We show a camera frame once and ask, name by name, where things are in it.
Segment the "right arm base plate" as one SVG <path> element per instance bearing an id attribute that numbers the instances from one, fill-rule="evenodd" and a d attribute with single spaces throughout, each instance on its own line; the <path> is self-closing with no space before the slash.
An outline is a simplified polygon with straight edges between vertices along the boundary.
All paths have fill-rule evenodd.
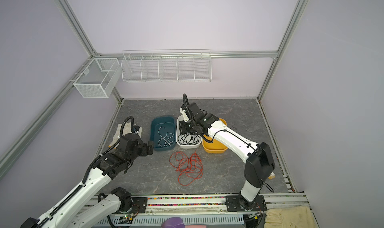
<path id="1" fill-rule="evenodd" d="M 228 212 L 264 212 L 267 210 L 265 198 L 261 195 L 257 195 L 252 202 L 241 195 L 226 196 L 225 204 Z"/>

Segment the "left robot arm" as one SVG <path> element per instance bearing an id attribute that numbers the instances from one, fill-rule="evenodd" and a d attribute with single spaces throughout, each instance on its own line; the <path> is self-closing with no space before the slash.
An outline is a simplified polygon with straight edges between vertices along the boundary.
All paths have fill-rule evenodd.
<path id="1" fill-rule="evenodd" d="M 114 189 L 100 197 L 92 208 L 82 211 L 88 201 L 119 173 L 127 173 L 134 160 L 152 155 L 153 142 L 143 142 L 140 127 L 134 118 L 127 117 L 121 125 L 118 140 L 98 155 L 88 166 L 83 179 L 63 199 L 37 219 L 28 218 L 23 228 L 91 228 L 101 219 L 115 212 L 132 213 L 137 205 L 131 193 L 123 188 Z"/>

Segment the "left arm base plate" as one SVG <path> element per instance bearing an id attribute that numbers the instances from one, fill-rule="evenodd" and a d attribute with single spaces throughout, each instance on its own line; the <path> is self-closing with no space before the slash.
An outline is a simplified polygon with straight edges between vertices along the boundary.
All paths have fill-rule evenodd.
<path id="1" fill-rule="evenodd" d="M 147 197 L 128 198 L 121 204 L 121 213 L 143 214 L 146 212 L 147 203 L 148 203 Z"/>

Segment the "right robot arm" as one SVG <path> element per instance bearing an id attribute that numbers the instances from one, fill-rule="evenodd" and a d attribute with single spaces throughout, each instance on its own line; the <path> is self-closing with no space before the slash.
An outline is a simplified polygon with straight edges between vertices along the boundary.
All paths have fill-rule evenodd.
<path id="1" fill-rule="evenodd" d="M 217 140 L 244 162 L 245 183 L 235 207 L 250 211 L 261 197 L 260 190 L 266 186 L 268 177 L 276 168 L 269 145 L 253 142 L 231 130 L 215 115 L 204 113 L 196 103 L 190 103 L 186 94 L 183 94 L 180 113 L 194 134 L 208 143 Z"/>

